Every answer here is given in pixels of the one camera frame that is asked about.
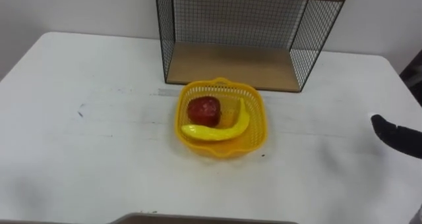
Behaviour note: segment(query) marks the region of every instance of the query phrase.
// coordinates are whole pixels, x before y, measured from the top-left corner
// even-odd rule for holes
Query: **white wall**
[[[0,78],[48,31],[158,38],[155,0],[0,0]],[[420,49],[421,0],[347,0],[325,48],[383,55],[398,72]]]

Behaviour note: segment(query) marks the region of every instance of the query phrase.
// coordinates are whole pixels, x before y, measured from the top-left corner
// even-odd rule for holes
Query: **basket handle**
[[[213,80],[211,80],[212,84],[215,85],[228,85],[228,84],[232,84],[232,82],[230,82],[228,79],[223,78],[223,77],[219,77],[219,78],[215,78]]]

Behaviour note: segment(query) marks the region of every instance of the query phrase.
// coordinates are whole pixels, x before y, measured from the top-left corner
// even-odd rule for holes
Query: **metal wire mesh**
[[[164,78],[170,67],[171,56],[175,44],[173,0],[156,0],[158,10],[158,24],[163,57]]]
[[[290,56],[302,89],[342,7],[339,1],[309,0]]]
[[[342,0],[156,0],[164,77],[175,42],[288,49],[300,89]]]
[[[174,0],[177,42],[290,48],[306,0]]]

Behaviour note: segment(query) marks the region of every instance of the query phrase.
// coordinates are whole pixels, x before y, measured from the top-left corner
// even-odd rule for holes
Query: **black metal frame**
[[[210,5],[213,1],[216,1],[217,5]],[[251,1],[260,3],[256,5],[262,7],[255,15],[250,9],[243,11],[242,8],[249,6],[247,4]],[[303,10],[298,11],[300,7],[298,8],[297,5],[303,4],[302,1],[305,2]],[[176,42],[279,47],[289,50],[301,92],[344,2],[345,0],[237,0],[237,2],[229,0],[156,0],[165,81],[167,82],[167,73]],[[223,23],[231,25],[226,26],[225,32],[221,30],[222,26],[207,25],[209,22],[213,22],[212,19],[205,20],[202,18],[200,10],[192,7],[193,3],[200,3],[202,7],[214,15],[225,17],[224,21],[226,21],[223,21]],[[226,5],[227,10],[218,4]],[[273,6],[277,6],[279,9],[274,11],[272,10]],[[234,13],[239,13],[240,17],[233,17]],[[275,16],[279,17],[279,21],[276,21],[276,23],[273,20]],[[261,32],[259,32],[256,27],[248,28],[246,19],[252,19],[256,22],[272,19],[270,23],[275,24],[271,27],[269,24],[262,23],[264,30],[261,29]],[[239,27],[246,27],[246,32],[243,32]],[[233,36],[233,31],[239,33],[239,35]],[[291,31],[291,34],[286,37],[286,32],[289,31]]]

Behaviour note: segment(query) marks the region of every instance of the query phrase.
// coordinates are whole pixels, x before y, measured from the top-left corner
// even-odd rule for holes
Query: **black glove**
[[[391,148],[407,155],[422,159],[422,132],[397,126],[381,117],[371,117],[377,136]]]

